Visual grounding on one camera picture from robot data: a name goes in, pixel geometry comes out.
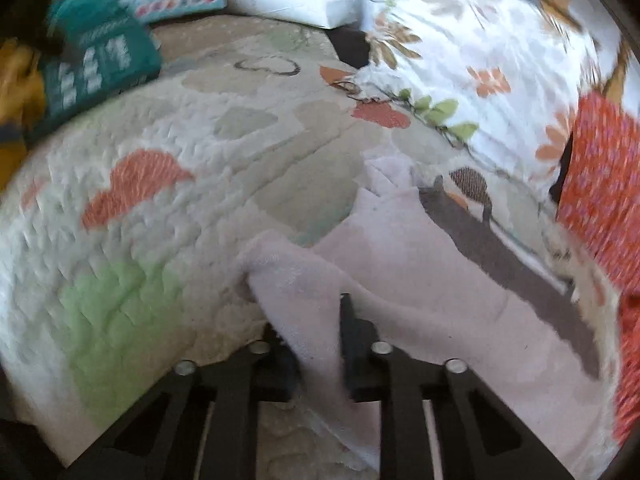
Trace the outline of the heart-patterned quilted bedspread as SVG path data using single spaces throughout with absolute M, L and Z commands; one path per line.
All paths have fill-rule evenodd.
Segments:
M 63 464 L 76 460 L 171 365 L 220 361 L 269 322 L 239 258 L 265 232 L 311 248 L 352 212 L 366 163 L 408 160 L 580 310 L 605 362 L 599 273 L 546 204 L 389 102 L 334 88 L 310 32 L 227 18 L 212 50 L 81 115 L 27 159 L 1 197 L 1 364 L 18 416 Z M 610 382 L 611 376 L 605 374 Z M 260 419 L 262 478 L 355 478 L 373 466 L 304 398 Z

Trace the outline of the light blue patterned box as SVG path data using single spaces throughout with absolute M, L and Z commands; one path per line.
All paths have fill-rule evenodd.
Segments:
M 227 0 L 120 0 L 141 23 L 153 24 L 224 10 Z

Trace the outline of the white floral pillow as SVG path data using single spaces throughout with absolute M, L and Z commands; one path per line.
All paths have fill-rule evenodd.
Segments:
M 579 99 L 605 94 L 590 33 L 552 6 L 371 0 L 369 61 L 344 84 L 360 101 L 406 104 L 481 164 L 544 195 Z

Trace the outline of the teal green package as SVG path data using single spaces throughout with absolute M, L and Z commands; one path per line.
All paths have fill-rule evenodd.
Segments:
M 151 34 L 120 0 L 55 0 L 47 24 L 63 35 L 65 50 L 39 65 L 47 109 L 26 134 L 29 145 L 160 74 L 162 57 Z

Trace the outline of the orange floral fabric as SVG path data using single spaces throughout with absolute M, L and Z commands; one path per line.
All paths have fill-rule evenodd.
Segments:
M 597 92 L 579 101 L 558 219 L 620 291 L 615 434 L 624 442 L 639 421 L 639 121 Z

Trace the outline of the mustard yellow fabric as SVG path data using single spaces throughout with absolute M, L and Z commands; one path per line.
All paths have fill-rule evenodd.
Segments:
M 46 111 L 40 53 L 8 39 L 1 45 L 1 189 L 26 158 L 25 136 Z

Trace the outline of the pale pink grey-cuffed garment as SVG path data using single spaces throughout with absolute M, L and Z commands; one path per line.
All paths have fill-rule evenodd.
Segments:
M 352 212 L 311 248 L 255 237 L 239 278 L 295 353 L 306 403 L 369 466 L 380 415 L 344 385 L 341 294 L 410 356 L 467 362 L 576 478 L 612 460 L 612 382 L 584 294 L 559 292 L 439 184 L 417 185 L 405 158 L 368 160 Z

